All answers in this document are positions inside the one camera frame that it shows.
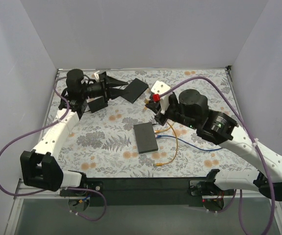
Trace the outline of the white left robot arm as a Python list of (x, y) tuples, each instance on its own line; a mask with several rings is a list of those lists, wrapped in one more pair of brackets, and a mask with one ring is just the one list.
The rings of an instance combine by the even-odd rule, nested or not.
[(120, 87), (128, 84), (100, 71), (94, 78), (89, 78), (80, 69), (68, 71), (64, 79), (66, 88), (60, 94), (55, 121), (32, 150), (24, 151), (20, 156), (23, 181), (30, 187), (50, 191), (80, 187), (83, 174), (60, 168), (57, 162), (60, 150), (85, 113), (88, 99), (100, 101), (96, 107), (100, 110), (110, 99), (125, 94)]

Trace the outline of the black network switch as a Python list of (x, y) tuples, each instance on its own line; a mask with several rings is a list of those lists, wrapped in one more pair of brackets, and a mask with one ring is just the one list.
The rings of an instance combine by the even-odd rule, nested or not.
[(133, 104), (149, 87), (146, 82), (135, 78), (128, 86), (124, 89), (124, 94), (122, 98)]
[(151, 122), (136, 124), (133, 126), (133, 130), (139, 154), (158, 150), (153, 124)]

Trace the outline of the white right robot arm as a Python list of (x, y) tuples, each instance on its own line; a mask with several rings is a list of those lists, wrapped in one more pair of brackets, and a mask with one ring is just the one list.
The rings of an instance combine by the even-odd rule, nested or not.
[(194, 129), (198, 137), (233, 152), (255, 167), (245, 173), (213, 169), (204, 180), (194, 185), (194, 190), (202, 195), (216, 195), (229, 189), (245, 189), (271, 198), (270, 188), (273, 188), (275, 200), (282, 201), (281, 155), (259, 142), (252, 143), (233, 118), (209, 109), (207, 97), (197, 90), (188, 89), (179, 96), (171, 93), (159, 98), (162, 90), (151, 89), (146, 104), (155, 113), (154, 118), (159, 124), (172, 120)]

